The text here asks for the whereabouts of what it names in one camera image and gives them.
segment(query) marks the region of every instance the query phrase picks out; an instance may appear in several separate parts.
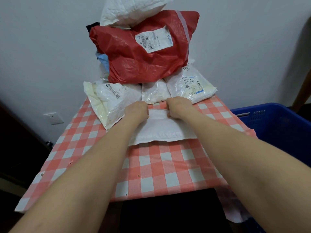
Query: wooden chair leg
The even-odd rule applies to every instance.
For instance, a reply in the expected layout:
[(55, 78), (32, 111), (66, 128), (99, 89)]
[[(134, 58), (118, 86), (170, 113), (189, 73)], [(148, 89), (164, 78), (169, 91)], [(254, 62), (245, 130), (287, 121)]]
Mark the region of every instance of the wooden chair leg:
[(309, 99), (310, 96), (311, 96), (311, 70), (307, 74), (307, 77), (305, 78), (291, 109), (297, 113), (300, 110), (301, 106), (305, 104), (305, 102)]

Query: person's left hand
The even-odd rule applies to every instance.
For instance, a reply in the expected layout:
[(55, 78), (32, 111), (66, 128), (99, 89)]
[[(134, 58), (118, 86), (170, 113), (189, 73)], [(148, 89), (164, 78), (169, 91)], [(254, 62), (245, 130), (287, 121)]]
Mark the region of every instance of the person's left hand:
[(125, 118), (130, 118), (138, 124), (149, 118), (148, 105), (144, 101), (136, 101), (125, 108)]

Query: white wall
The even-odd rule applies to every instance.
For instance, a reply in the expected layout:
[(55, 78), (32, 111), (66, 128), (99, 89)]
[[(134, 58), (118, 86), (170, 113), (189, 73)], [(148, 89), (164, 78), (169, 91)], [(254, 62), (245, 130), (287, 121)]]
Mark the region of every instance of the white wall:
[[(1, 0), (0, 100), (44, 140), (57, 140), (86, 98), (82, 82), (101, 74), (85, 26), (99, 21), (103, 3)], [(174, 0), (167, 8), (200, 13), (190, 56), (229, 108), (293, 102), (311, 65), (309, 29), (299, 38), (311, 0)], [(65, 123), (49, 125), (49, 112)]]

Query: electrical outlet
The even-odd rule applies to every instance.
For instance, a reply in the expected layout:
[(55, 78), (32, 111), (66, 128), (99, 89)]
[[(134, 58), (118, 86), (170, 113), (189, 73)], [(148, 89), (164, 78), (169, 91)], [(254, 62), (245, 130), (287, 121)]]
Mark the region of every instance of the electrical outlet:
[(58, 113), (44, 114), (51, 125), (63, 123), (64, 121), (60, 118)]

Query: blue basket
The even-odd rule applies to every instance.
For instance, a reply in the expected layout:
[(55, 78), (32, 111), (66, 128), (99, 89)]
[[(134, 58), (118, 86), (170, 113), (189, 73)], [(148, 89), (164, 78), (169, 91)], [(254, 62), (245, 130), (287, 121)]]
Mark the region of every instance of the blue basket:
[[(257, 137), (311, 167), (311, 123), (276, 103), (231, 110)], [(245, 225), (251, 233), (265, 231), (253, 219)]]

